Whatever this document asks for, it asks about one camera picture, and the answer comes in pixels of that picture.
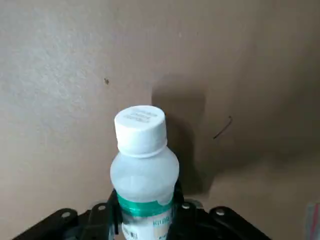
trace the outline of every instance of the metal screw head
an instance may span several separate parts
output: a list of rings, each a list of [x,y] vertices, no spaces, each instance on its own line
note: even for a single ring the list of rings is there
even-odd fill
[[[221,208],[218,208],[216,211],[215,211],[216,214],[218,214],[219,216],[223,216],[225,215],[225,211]]]
[[[61,217],[65,219],[65,218],[69,217],[70,215],[71,215],[71,213],[66,211],[66,212],[62,213]]]
[[[189,209],[189,208],[190,208],[190,204],[187,203],[187,202],[184,202],[184,203],[182,204],[182,208],[183,208],[183,209]]]
[[[106,209],[106,206],[104,206],[104,205],[101,205],[101,206],[98,207],[99,211],[102,211],[102,210],[105,210],[105,209]]]

